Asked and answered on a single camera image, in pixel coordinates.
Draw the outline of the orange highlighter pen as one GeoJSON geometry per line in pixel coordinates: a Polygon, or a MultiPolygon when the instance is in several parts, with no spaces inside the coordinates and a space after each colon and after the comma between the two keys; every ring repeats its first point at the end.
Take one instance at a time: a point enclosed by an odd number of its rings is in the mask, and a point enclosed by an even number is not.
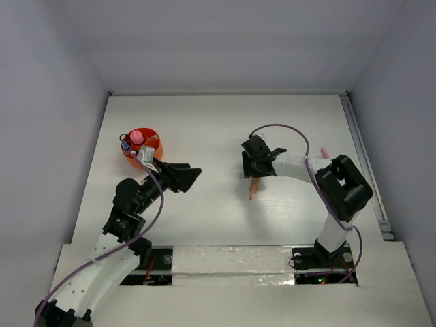
{"type": "Polygon", "coordinates": [[[258,192],[258,188],[260,186],[260,177],[252,178],[251,185],[249,187],[249,200],[252,201],[254,199],[256,193],[258,192]]]}

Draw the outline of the pink cap crayon bottle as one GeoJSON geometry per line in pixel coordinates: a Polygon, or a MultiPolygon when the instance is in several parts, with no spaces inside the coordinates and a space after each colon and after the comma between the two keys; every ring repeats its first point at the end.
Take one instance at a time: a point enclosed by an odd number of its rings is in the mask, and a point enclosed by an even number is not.
{"type": "Polygon", "coordinates": [[[144,142],[144,136],[140,130],[136,129],[130,133],[130,140],[132,144],[141,145],[144,142]]]}

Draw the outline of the clear glue bottle blue cap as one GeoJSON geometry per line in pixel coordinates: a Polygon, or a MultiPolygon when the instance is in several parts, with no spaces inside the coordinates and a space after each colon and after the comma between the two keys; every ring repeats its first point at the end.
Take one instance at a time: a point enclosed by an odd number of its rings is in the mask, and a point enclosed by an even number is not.
{"type": "Polygon", "coordinates": [[[125,153],[130,152],[130,144],[127,141],[122,141],[121,147],[125,153]]]}

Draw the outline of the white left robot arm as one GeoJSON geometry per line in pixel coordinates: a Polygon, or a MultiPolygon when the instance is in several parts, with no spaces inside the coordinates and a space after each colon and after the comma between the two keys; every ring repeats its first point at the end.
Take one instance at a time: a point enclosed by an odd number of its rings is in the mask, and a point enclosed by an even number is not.
{"type": "Polygon", "coordinates": [[[109,218],[87,262],[68,274],[35,309],[34,326],[92,326],[107,299],[137,269],[153,261],[151,241],[144,237],[152,224],[142,213],[154,201],[164,201],[164,191],[186,193],[201,175],[188,163],[154,160],[146,178],[118,183],[109,218]]]}

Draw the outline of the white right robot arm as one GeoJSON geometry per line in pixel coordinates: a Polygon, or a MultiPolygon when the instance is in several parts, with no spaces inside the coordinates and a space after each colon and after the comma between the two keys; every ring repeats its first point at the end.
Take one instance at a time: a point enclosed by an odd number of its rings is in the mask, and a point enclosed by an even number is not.
{"type": "Polygon", "coordinates": [[[333,159],[291,155],[284,148],[271,150],[259,136],[242,143],[245,178],[288,177],[311,183],[325,204],[328,216],[315,240],[313,258],[322,267],[338,260],[355,216],[373,197],[373,190],[347,155],[333,159]]]}

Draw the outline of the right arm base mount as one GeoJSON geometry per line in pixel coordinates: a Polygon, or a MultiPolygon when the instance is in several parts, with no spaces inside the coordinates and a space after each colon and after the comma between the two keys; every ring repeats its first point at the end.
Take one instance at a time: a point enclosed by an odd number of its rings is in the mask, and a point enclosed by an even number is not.
{"type": "Polygon", "coordinates": [[[349,245],[330,259],[314,247],[293,247],[288,265],[294,269],[296,285],[358,284],[349,245]]]}

